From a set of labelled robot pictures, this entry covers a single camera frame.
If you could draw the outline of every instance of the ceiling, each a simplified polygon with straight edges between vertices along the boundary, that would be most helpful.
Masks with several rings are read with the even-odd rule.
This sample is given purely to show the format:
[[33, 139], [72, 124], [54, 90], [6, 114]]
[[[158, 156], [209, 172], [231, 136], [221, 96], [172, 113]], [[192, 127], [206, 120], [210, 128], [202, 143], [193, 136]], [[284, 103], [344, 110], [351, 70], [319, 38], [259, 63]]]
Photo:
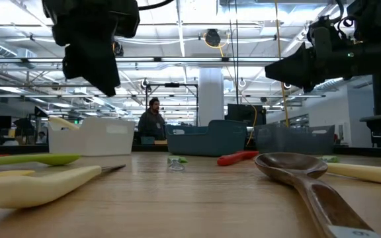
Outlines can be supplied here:
[[[152, 5], [160, 0], [138, 0], [139, 6]], [[206, 45], [203, 36], [207, 29], [218, 30], [224, 47], [224, 56], [240, 58], [277, 58], [279, 48], [281, 56], [293, 53], [304, 41], [303, 34], [309, 22], [319, 14], [337, 15], [334, 3], [324, 0], [280, 1], [278, 18], [280, 40], [277, 39], [276, 10], [271, 1], [237, 0], [237, 14], [232, 4], [229, 13], [225, 0], [176, 0], [164, 7], [140, 12], [140, 25], [133, 39], [117, 40], [124, 48], [125, 57], [221, 57], [220, 49]], [[63, 58], [64, 49], [54, 43], [51, 33], [52, 21], [47, 19], [42, 10], [41, 0], [0, 0], [0, 46], [10, 52], [32, 52], [38, 58]], [[276, 95], [280, 93], [280, 83], [265, 77], [263, 65], [257, 63], [239, 63], [239, 90], [245, 95]], [[121, 88], [118, 95], [141, 95], [144, 92], [141, 83], [198, 83], [199, 68], [212, 66], [205, 63], [119, 63]], [[230, 83], [234, 78], [232, 63], [214, 65], [223, 69], [227, 95], [235, 94], [235, 87]], [[29, 82], [33, 87], [20, 88]], [[53, 83], [82, 87], [49, 87]], [[118, 97], [84, 100], [81, 97], [32, 98], [31, 95], [100, 95], [94, 87], [87, 87], [82, 78], [65, 80], [59, 63], [35, 63], [33, 69], [14, 63], [0, 63], [0, 85], [10, 86], [1, 89], [0, 95], [28, 95], [27, 100], [34, 104], [54, 110], [82, 110], [80, 113], [98, 114], [99, 116], [123, 116], [137, 120], [144, 111], [145, 98]], [[289, 92], [297, 93], [298, 89]], [[167, 121], [194, 121], [196, 101], [191, 88], [160, 87], [153, 95], [187, 95], [186, 97], [161, 100], [166, 106]], [[259, 97], [247, 98], [252, 104], [261, 104]], [[226, 97], [225, 103], [235, 102], [235, 98]], [[298, 105], [300, 99], [294, 99]], [[267, 105], [280, 105], [280, 99], [270, 98]]]

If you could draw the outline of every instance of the wooden table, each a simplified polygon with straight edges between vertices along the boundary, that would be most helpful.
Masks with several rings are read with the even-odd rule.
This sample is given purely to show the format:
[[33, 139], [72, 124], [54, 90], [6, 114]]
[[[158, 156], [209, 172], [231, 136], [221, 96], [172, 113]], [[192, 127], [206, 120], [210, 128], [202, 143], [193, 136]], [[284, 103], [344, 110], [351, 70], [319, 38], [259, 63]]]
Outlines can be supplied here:
[[[318, 237], [301, 197], [271, 181], [253, 161], [218, 167], [216, 158], [187, 157], [184, 173], [167, 173], [167, 153], [82, 158], [65, 167], [37, 163], [35, 176], [84, 165], [127, 167], [92, 180], [45, 206], [0, 210], [0, 237]], [[340, 156], [381, 165], [379, 158]], [[324, 175], [381, 234], [381, 184]]]

